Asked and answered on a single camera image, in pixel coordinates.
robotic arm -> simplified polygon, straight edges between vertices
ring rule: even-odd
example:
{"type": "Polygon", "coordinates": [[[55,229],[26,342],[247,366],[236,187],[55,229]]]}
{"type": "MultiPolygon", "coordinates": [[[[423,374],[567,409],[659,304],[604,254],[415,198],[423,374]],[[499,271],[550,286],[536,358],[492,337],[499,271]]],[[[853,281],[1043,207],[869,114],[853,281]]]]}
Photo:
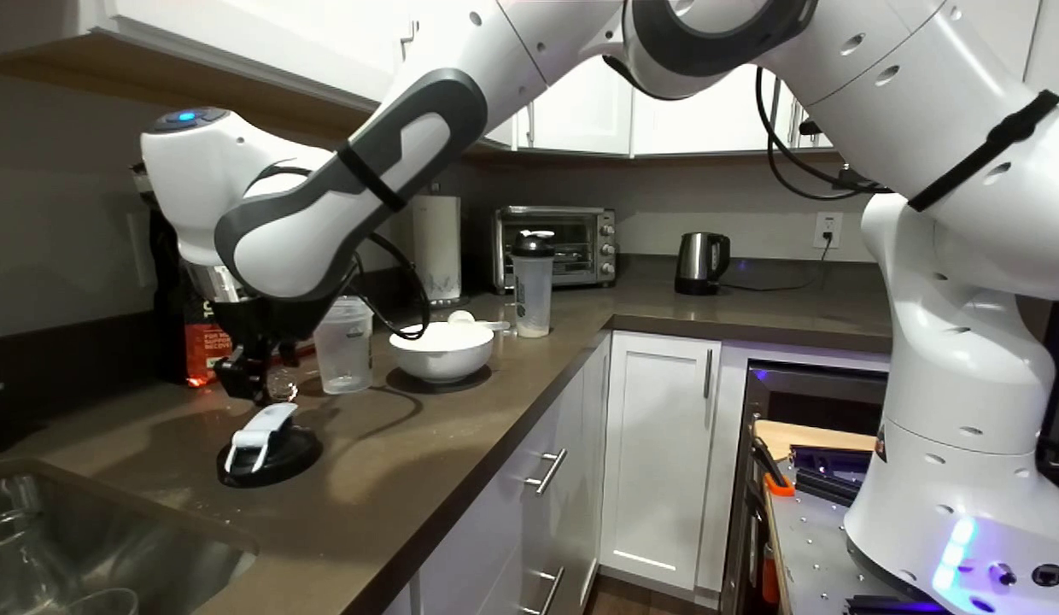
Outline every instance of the robotic arm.
{"type": "Polygon", "coordinates": [[[851,541],[954,610],[1059,615],[1059,575],[1043,575],[1059,493],[1032,461],[1053,366],[1012,302],[1059,298],[1059,99],[1006,74],[956,0],[426,8],[393,96],[334,154],[214,109],[145,136],[181,255],[248,366],[239,394],[321,320],[383,220],[579,60],[600,54],[659,99],[757,60],[860,173],[912,198],[864,215],[895,358],[851,541]]]}

electric kettle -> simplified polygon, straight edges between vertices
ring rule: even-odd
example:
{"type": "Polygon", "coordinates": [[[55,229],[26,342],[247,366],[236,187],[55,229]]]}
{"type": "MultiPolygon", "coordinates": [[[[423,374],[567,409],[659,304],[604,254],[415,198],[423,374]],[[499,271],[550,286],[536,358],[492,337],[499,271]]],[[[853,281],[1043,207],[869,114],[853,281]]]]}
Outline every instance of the electric kettle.
{"type": "Polygon", "coordinates": [[[721,273],[730,262],[730,238],[721,233],[683,233],[678,248],[673,290],[679,294],[713,294],[721,290],[721,273]]]}

oven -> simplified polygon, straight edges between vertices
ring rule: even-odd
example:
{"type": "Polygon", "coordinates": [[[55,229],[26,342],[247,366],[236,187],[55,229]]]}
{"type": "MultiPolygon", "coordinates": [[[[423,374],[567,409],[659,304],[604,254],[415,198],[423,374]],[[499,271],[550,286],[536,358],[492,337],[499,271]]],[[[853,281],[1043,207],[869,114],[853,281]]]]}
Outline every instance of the oven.
{"type": "Polygon", "coordinates": [[[616,212],[598,206],[501,206],[492,223],[492,286],[513,290],[508,248],[521,236],[548,236],[558,248],[555,286],[616,281],[616,212]]]}

upper cabinet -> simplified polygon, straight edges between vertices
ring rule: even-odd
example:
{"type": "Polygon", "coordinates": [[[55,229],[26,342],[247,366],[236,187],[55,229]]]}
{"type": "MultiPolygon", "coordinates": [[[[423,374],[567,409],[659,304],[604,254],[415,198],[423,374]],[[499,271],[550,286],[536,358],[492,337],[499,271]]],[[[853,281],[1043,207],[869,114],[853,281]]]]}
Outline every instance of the upper cabinet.
{"type": "Polygon", "coordinates": [[[633,85],[591,57],[555,83],[525,114],[530,150],[630,154],[633,85]]]}
{"type": "Polygon", "coordinates": [[[0,0],[0,73],[160,107],[229,107],[334,144],[387,96],[404,0],[0,0]]]}
{"type": "Polygon", "coordinates": [[[115,0],[103,26],[178,54],[226,54],[270,79],[380,103],[401,65],[404,9],[374,0],[115,0]]]}
{"type": "MultiPolygon", "coordinates": [[[[637,93],[633,109],[633,157],[646,154],[730,154],[730,150],[767,150],[767,125],[755,103],[752,65],[733,67],[716,85],[696,93],[692,99],[659,103],[637,93]]],[[[767,103],[772,114],[772,96],[778,83],[767,79],[767,103]]]]}

white wall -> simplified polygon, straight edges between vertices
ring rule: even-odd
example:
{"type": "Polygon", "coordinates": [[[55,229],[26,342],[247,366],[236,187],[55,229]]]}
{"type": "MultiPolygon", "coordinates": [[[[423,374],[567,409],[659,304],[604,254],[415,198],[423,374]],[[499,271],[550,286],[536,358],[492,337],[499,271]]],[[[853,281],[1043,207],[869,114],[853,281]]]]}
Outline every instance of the white wall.
{"type": "Polygon", "coordinates": [[[0,79],[0,337],[147,311],[137,103],[0,79]]]}
{"type": "Polygon", "coordinates": [[[478,163],[466,178],[475,206],[613,206],[621,254],[678,255],[690,229],[727,233],[730,254],[755,261],[817,261],[817,212],[845,212],[829,261],[872,262],[860,238],[864,203],[804,203],[755,159],[654,159],[654,163],[478,163]]]}

